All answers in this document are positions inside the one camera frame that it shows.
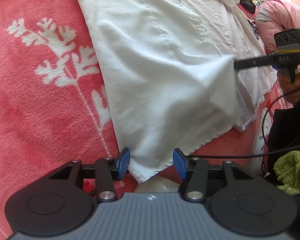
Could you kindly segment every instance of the pink jacket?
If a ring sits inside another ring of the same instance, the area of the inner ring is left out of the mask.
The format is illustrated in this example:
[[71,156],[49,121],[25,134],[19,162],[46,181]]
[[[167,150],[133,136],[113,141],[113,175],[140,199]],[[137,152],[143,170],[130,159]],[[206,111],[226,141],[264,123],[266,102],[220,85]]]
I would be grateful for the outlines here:
[[275,33],[300,28],[300,7],[284,0],[267,0],[259,7],[256,28],[265,44],[266,53],[271,53],[277,49],[273,37]]

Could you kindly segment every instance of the black camera module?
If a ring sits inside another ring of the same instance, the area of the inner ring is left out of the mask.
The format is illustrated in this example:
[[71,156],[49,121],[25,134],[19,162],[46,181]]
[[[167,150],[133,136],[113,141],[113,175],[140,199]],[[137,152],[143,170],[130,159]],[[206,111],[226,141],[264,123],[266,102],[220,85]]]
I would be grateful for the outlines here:
[[276,39],[277,39],[277,42],[278,42],[278,43],[281,43],[281,42],[282,42],[281,36],[278,35]]
[[295,32],[291,32],[291,38],[293,40],[296,40],[297,39],[297,34]]
[[290,41],[290,36],[289,36],[289,34],[287,34],[287,33],[284,33],[284,34],[282,35],[282,38],[283,38],[283,40],[284,40],[285,42],[289,42],[289,41]]

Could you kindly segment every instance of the red blanket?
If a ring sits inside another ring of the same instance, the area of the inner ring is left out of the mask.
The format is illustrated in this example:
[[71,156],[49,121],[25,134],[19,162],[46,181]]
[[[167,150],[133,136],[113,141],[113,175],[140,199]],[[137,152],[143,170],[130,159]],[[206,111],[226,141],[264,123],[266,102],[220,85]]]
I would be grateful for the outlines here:
[[[0,0],[0,240],[11,234],[4,217],[11,194],[71,159],[118,154],[97,56],[77,0]],[[196,154],[249,154],[258,122]],[[177,181],[173,168],[162,174]],[[131,176],[116,183],[119,195],[135,186]]]

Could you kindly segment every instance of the white leaf pattern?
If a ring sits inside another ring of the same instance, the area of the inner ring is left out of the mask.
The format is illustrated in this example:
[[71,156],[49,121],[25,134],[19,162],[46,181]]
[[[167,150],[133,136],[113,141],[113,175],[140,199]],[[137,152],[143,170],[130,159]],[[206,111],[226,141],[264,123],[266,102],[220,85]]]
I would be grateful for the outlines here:
[[39,65],[34,71],[37,75],[44,75],[43,83],[51,84],[55,80],[55,85],[58,87],[64,87],[67,85],[75,85],[76,80],[68,78],[65,74],[65,64],[69,59],[69,55],[66,55],[57,61],[57,67],[52,68],[48,60],[44,61],[45,67]]
[[17,21],[13,21],[12,24],[7,28],[9,34],[14,34],[15,37],[20,37],[28,30],[25,28],[24,19],[19,19]]
[[[104,107],[102,97],[97,91],[93,90],[91,96],[99,116],[98,123],[78,83],[79,78],[82,76],[100,73],[100,70],[96,67],[98,60],[94,49],[80,46],[78,56],[78,54],[73,51],[76,47],[74,43],[74,38],[76,37],[75,30],[71,30],[69,26],[59,26],[57,28],[53,20],[46,17],[38,22],[37,25],[41,27],[42,30],[37,32],[27,30],[24,25],[24,19],[19,19],[18,21],[13,21],[7,28],[7,31],[9,34],[14,34],[15,37],[21,37],[21,41],[26,46],[45,45],[55,53],[58,59],[56,64],[54,65],[51,64],[50,61],[44,60],[43,65],[37,66],[34,70],[35,74],[42,76],[42,81],[46,85],[54,82],[57,87],[65,87],[68,85],[74,85],[76,87],[86,107],[87,113],[90,115],[96,127],[96,131],[101,138],[106,154],[108,157],[111,157],[102,134],[102,127],[111,120],[109,108],[108,106]],[[73,76],[66,66],[70,55],[76,76]],[[102,94],[107,100],[104,86],[102,87]]]
[[93,66],[98,63],[96,54],[93,48],[84,48],[82,46],[79,47],[79,52],[81,55],[81,61],[79,62],[79,57],[77,54],[72,54],[72,61],[74,67],[77,71],[77,76],[82,77],[88,74],[96,74],[99,73],[97,67]]
[[93,90],[91,97],[98,111],[100,126],[103,127],[111,119],[110,110],[108,107],[103,107],[102,98],[97,91]]

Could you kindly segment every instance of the white fabric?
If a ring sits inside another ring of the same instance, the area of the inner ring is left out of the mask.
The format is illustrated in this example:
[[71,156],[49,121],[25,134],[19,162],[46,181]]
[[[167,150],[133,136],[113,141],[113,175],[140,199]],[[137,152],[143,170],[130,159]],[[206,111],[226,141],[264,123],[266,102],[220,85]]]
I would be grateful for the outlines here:
[[[258,127],[258,133],[254,139],[254,143],[253,143],[253,147],[252,147],[252,153],[254,155],[259,155],[259,154],[263,154],[264,152],[264,148],[265,148],[265,141],[263,140],[263,136],[262,136],[262,120],[263,117],[265,116],[267,111],[267,108],[264,108],[262,110],[262,114],[260,117],[260,122],[259,122],[259,127]],[[264,123],[264,133],[265,136],[267,136],[270,132],[272,123],[271,123],[271,119],[270,119],[270,115],[269,113],[267,113],[267,116],[265,118],[265,123]],[[254,175],[259,176],[263,174],[263,171],[265,171],[264,167],[262,167],[262,161],[263,161],[263,157],[258,157],[258,158],[252,158],[248,164],[248,170],[250,172],[252,172]]]
[[188,155],[244,130],[276,80],[271,68],[235,76],[233,57],[222,56],[263,54],[234,0],[78,1],[139,182],[170,166],[175,147]]

